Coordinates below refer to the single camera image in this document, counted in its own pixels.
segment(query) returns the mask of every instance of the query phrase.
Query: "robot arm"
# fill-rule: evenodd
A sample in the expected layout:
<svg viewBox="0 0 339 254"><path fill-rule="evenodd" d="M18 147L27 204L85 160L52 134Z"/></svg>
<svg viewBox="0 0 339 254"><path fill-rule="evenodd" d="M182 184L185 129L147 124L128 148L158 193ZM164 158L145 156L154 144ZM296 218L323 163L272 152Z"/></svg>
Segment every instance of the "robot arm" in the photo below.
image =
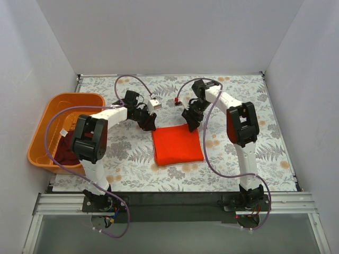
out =
<svg viewBox="0 0 339 254"><path fill-rule="evenodd" d="M194 102L190 100L188 104L183 102L185 109L182 113L191 132L200 126L203 112L216 100L220 86L212 81L205 84L202 80L197 80L192 85L192 89L198 98ZM253 103L242 103L223 92L216 107L226 115L227 135L235 146L240 173L257 174L255 142L259 134L259 125ZM257 203L264 195L263 186L257 177L241 177L239 187L249 206Z"/></svg>
<svg viewBox="0 0 339 254"><path fill-rule="evenodd" d="M138 122L145 131L155 131L156 113L161 103L153 98L146 104L138 104L139 94L128 90L123 99L124 106L101 111L93 115L80 115L74 130L71 150L82 164L87 178L103 189L108 190L110 185L106 179L102 158L107 147L108 129L127 119ZM94 195L103 195L104 192L93 185L89 191Z"/></svg>

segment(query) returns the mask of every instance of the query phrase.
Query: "table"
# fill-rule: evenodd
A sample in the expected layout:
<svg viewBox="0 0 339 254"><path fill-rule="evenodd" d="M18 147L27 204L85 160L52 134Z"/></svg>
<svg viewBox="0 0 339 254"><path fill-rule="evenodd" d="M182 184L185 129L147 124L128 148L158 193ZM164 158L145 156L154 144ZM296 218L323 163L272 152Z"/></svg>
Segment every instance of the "table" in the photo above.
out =
<svg viewBox="0 0 339 254"><path fill-rule="evenodd" d="M183 107L174 105L174 97L181 85L199 76L140 76L149 89L161 100L163 108L157 112L156 127L182 125ZM271 191L296 191L293 169L275 119L265 83L260 75L204 76L223 83L234 98L255 105L260 134L256 143L258 173ZM106 104L117 100L113 85L116 77L85 77L79 88L82 93L101 94ZM148 98L142 84L133 78L118 82L118 93L126 90L139 92ZM181 97L193 98L191 85L181 92ZM199 127L202 145L203 124ZM206 136L207 152L211 163L222 174L239 174L234 146L226 134L225 115L214 109ZM154 147L150 132L142 131L134 121L124 121L111 128L108 147L103 158L107 180L113 191L122 192L217 192L239 191L239 179L225 179L215 175L206 162L158 167L154 162ZM54 192L81 192L88 186L84 180L72 175L57 175Z"/></svg>

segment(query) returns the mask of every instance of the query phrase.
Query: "floral tablecloth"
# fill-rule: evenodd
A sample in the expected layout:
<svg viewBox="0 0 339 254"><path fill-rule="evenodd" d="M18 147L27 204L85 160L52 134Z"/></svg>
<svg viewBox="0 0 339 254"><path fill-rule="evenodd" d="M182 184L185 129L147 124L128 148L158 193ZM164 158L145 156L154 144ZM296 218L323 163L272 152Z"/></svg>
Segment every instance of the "floral tablecloth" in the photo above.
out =
<svg viewBox="0 0 339 254"><path fill-rule="evenodd" d="M181 85L196 76L145 76L140 77L161 100L163 108L157 111L156 127L182 125L183 107L174 106L173 99ZM256 161L259 174L267 181L272 191L296 191L285 147L275 121L272 107L261 76L208 76L217 79L234 98L254 103L260 134L256 143ZM115 77L84 78L82 93L101 94L106 104L117 99L114 94ZM187 85L181 97L193 98L191 85ZM119 80L118 93L134 90L149 98L147 91L137 80ZM203 123L199 127L202 145ZM239 174L238 159L234 146L226 134L225 115L215 109L209 120L206 144L214 167L223 174ZM142 131L134 121L124 121L109 130L108 147L104 157L107 180L113 191L137 192L213 192L238 191L238 179L225 179L215 175L206 162L157 167L154 162L154 147L150 132ZM88 184L81 178L57 175L53 191L82 191Z"/></svg>

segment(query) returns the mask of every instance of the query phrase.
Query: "dark red cloth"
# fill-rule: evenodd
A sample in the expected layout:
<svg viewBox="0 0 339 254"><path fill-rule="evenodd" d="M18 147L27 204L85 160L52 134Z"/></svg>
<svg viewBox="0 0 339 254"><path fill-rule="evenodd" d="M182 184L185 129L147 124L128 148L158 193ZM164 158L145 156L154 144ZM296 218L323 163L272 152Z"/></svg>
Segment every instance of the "dark red cloth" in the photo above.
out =
<svg viewBox="0 0 339 254"><path fill-rule="evenodd" d="M65 137L61 137L57 152L54 159L61 165L72 166L79 164L79 160L76 158L75 153L70 150L70 142L72 141L74 131L69 131Z"/></svg>

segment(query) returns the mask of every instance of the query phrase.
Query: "red-orange towel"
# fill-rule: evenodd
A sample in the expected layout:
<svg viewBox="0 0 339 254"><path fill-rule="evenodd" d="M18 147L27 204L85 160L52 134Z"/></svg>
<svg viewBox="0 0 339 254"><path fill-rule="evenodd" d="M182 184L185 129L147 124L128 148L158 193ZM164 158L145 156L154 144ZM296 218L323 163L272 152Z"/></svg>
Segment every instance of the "red-orange towel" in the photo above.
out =
<svg viewBox="0 0 339 254"><path fill-rule="evenodd" d="M187 124L157 128L152 136L158 166L203 161L198 130L191 133Z"/></svg>

